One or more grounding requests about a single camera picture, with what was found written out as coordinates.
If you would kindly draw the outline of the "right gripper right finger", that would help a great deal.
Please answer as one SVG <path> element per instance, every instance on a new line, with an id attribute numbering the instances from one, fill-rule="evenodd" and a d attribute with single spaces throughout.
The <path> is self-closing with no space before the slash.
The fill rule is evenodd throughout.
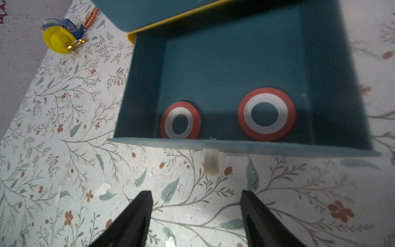
<path id="1" fill-rule="evenodd" d="M 304 246 L 253 192 L 242 191 L 240 206 L 249 247 Z"/>

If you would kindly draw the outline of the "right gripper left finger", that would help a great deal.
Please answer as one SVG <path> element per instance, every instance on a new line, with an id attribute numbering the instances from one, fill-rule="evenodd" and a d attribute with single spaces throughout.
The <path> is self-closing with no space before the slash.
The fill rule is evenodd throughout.
<path id="1" fill-rule="evenodd" d="M 91 247 L 144 247 L 153 209 L 152 193 L 141 191 Z"/>

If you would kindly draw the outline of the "red tape roll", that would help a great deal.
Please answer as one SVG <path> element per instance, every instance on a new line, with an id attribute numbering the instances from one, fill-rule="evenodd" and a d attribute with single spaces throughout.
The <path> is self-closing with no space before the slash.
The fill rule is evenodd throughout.
<path id="1" fill-rule="evenodd" d="M 172 104 L 162 115 L 160 133 L 165 139 L 197 139 L 201 130 L 198 110 L 186 101 Z"/>
<path id="2" fill-rule="evenodd" d="M 291 131 L 296 123 L 296 109 L 286 93 L 263 87 L 243 98 L 238 109 L 238 120 L 250 138 L 271 142 Z"/>

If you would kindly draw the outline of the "teal three-drawer cabinet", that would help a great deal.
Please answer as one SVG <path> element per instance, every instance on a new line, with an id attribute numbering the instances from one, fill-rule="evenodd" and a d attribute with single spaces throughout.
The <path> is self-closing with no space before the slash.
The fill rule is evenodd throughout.
<path id="1" fill-rule="evenodd" d="M 375 157 L 339 1 L 95 1 L 134 46 L 113 142 L 296 157 Z M 241 128 L 253 90 L 286 93 L 296 123 L 262 142 Z M 165 139 L 164 112 L 192 104 L 197 139 Z"/>

